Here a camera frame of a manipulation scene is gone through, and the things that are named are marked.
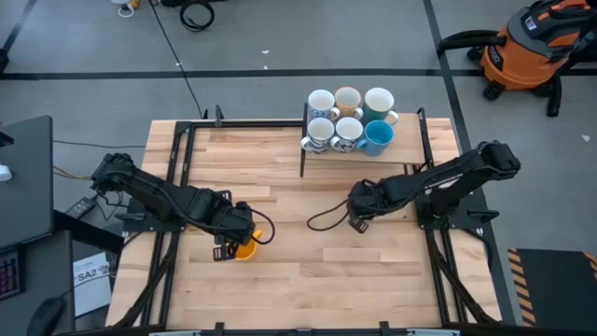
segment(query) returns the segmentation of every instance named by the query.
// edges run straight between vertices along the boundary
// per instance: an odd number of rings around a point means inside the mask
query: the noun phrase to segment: gray floor
[[[445,36],[465,29],[499,29],[510,15],[533,1],[432,3]],[[26,2],[0,2],[0,42],[8,37]],[[421,0],[229,0],[215,3],[214,8],[215,23],[201,34],[186,31],[174,9],[157,8],[188,71],[263,70],[264,66],[270,70],[439,68]],[[116,9],[108,0],[37,0],[10,50],[7,72],[178,71],[148,2],[129,19],[120,18]],[[448,59],[452,69],[474,67],[461,51],[450,51]],[[592,89],[597,77],[563,79],[562,115],[556,119],[545,117],[546,100],[526,92],[507,92],[489,103],[481,97],[483,78],[455,77],[454,82],[473,145],[498,139],[510,144],[522,162],[514,180],[484,188],[489,206],[502,213],[493,223],[501,256],[512,246],[597,254],[593,223],[597,210],[591,200],[597,187],[591,178],[591,166],[597,163]],[[192,78],[189,84],[202,109],[221,105],[228,119],[298,118],[310,91],[343,85],[362,91],[385,87],[395,95],[398,110],[424,106],[430,117],[451,117],[442,77]],[[0,80],[0,102],[0,122],[51,115],[56,139],[106,145],[142,145],[152,119],[198,117],[182,78]],[[591,140],[586,142],[582,135]],[[67,145],[54,149],[56,165],[81,175],[90,174],[109,152]],[[138,162],[143,158],[141,149],[127,151]],[[57,209],[65,210],[86,195],[91,195],[89,183],[55,178]],[[106,225],[97,213],[88,221]],[[102,317],[90,320],[81,328],[101,324]]]

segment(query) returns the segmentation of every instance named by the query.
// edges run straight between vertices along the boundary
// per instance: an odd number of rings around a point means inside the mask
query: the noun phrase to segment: mug
[[[369,156],[380,156],[383,150],[394,140],[394,129],[381,120],[373,120],[365,127],[365,139],[356,143]]]
[[[373,88],[365,93],[365,103],[363,104],[364,116],[361,119],[363,125],[367,125],[373,120],[385,120],[387,116],[392,116],[394,125],[398,122],[398,114],[392,110],[394,106],[394,96],[388,90],[383,88]]]
[[[300,146],[315,154],[326,151],[334,135],[334,124],[325,118],[315,118],[307,125],[307,136],[300,140]]]
[[[259,239],[261,238],[261,234],[263,234],[263,232],[257,230],[253,233],[253,237]],[[255,254],[257,253],[257,242],[255,239],[249,240],[249,243],[245,246],[239,245],[239,248],[236,250],[236,260],[250,261],[255,258]]]
[[[327,118],[337,119],[340,110],[334,107],[334,95],[330,91],[315,90],[309,95],[309,116],[311,119]]]
[[[336,136],[329,144],[340,153],[352,152],[356,142],[363,135],[363,124],[356,118],[342,118],[336,124]]]
[[[336,107],[340,109],[341,117],[363,118],[361,93],[353,87],[341,87],[334,93]]]

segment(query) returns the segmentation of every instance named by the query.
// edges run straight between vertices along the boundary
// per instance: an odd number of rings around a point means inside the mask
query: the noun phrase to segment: white mug
[[[394,125],[398,122],[398,114],[392,109],[393,106],[394,96],[392,93],[383,88],[373,88],[365,93],[364,115],[361,122],[363,125],[367,125],[373,120],[385,121],[387,116],[391,116],[394,121],[386,122]]]
[[[333,135],[334,123],[326,118],[315,118],[307,125],[307,136],[300,140],[300,146],[315,154],[321,154],[327,150]]]
[[[327,118],[334,120],[340,116],[340,110],[334,107],[334,95],[330,91],[315,90],[311,92],[308,103],[311,119]]]
[[[363,135],[363,124],[356,118],[346,117],[336,124],[336,136],[329,144],[340,153],[352,152]]]
[[[341,87],[334,93],[336,107],[340,109],[342,117],[363,118],[361,93],[353,87]]]

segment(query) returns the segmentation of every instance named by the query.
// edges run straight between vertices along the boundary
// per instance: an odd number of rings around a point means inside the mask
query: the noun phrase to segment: orange cup
[[[253,234],[253,236],[256,239],[261,238],[261,234],[263,232],[261,230],[257,230],[255,231],[255,233]],[[240,260],[240,261],[250,261],[255,257],[255,254],[257,253],[257,242],[255,241],[255,239],[251,239],[249,241],[249,244],[247,244],[246,246],[239,246],[239,249],[236,251],[236,260]]]

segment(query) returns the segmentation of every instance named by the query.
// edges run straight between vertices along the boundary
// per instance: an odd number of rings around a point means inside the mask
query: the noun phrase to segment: blue mug
[[[365,139],[356,143],[356,147],[369,156],[380,156],[383,150],[394,140],[394,129],[381,120],[373,120],[365,127]]]

